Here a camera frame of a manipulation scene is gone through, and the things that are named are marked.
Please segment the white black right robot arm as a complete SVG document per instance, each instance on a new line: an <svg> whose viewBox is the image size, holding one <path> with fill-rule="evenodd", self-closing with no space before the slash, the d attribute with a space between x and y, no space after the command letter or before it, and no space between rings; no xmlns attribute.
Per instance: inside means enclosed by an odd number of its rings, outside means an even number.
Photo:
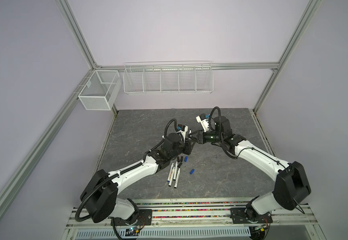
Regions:
<svg viewBox="0 0 348 240"><path fill-rule="evenodd" d="M289 163L256 147L245 137L234 134L229 120L222 116L219 107L212 114L201 114L196 117L202 130L196 131L195 140L199 144L210 143L220 147L231 159L243 159L265 174L274 182L273 191L257 196L245 207L242 218L257 223L277 209L294 210L311 194L311 187L303 165L297 161Z"/></svg>

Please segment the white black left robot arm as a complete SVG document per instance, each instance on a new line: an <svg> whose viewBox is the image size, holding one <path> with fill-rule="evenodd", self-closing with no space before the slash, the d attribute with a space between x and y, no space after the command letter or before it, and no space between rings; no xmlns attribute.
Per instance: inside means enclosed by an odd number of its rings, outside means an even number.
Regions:
<svg viewBox="0 0 348 240"><path fill-rule="evenodd" d="M146 151L142 160L128 167L106 172L97 171L81 194L81 204L76 210L75 221L91 219L99 223L108 217L120 218L128 224L134 224L140 217L140 210L131 199L119 198L119 193L137 181L164 170L177 160L181 154L189 155L192 141L190 129L186 125L174 123L174 132L169 133L167 124L162 140Z"/></svg>

